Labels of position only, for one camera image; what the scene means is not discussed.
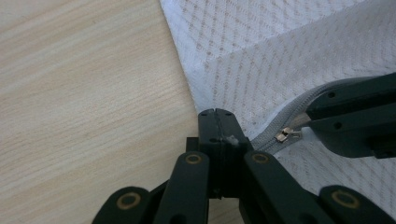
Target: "mesh laundry bag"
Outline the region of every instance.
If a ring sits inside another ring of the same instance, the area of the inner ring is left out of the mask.
[[[315,139],[271,143],[321,91],[396,72],[396,1],[161,4],[197,112],[232,111],[255,149],[275,153],[305,189],[344,185],[396,218],[396,159],[343,158]]]

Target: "wood grain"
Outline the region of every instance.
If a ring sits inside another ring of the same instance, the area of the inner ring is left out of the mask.
[[[91,223],[169,178],[197,122],[159,2],[7,0],[0,21],[0,223]]]

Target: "brass ring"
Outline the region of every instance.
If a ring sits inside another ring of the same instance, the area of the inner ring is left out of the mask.
[[[133,197],[134,201],[132,201],[131,203],[126,203],[124,200],[129,197]],[[141,199],[142,197],[140,197],[138,193],[129,192],[119,197],[119,199],[117,200],[117,207],[121,210],[128,210],[140,204]]]
[[[265,156],[265,155],[263,155],[263,154],[261,154],[261,153],[253,154],[253,156],[251,156],[251,158],[252,158],[255,162],[261,163],[261,164],[267,163],[267,162],[270,160],[267,156]]]
[[[351,202],[345,202],[340,196],[347,197]],[[356,209],[361,205],[355,196],[340,189],[332,193],[332,199],[347,208]]]
[[[189,164],[198,164],[202,161],[202,158],[197,154],[190,154],[186,157],[186,162]]]

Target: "zipper teeth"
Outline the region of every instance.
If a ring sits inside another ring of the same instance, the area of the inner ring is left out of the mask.
[[[294,99],[292,102],[290,102],[288,105],[286,105],[284,109],[281,110],[275,116],[275,118],[270,122],[267,128],[251,141],[253,147],[255,148],[255,150],[265,151],[275,154],[282,148],[287,147],[299,141],[301,138],[291,138],[284,143],[278,143],[275,139],[275,136],[280,130],[288,127],[288,125],[290,125],[298,115],[304,113],[305,109],[309,106],[309,104],[315,98],[320,96],[323,92],[340,88],[345,85],[357,83],[369,78],[371,77],[356,77],[356,78],[337,80],[303,93],[302,95]],[[303,126],[304,124],[299,124],[296,127],[291,127],[291,128],[301,129],[301,127]]]

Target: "zipper slider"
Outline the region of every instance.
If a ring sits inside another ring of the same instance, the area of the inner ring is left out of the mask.
[[[277,133],[275,138],[279,143],[284,143],[289,140],[290,137],[293,138],[302,138],[303,133],[301,131],[294,131],[292,128],[286,127],[281,130],[280,133]]]

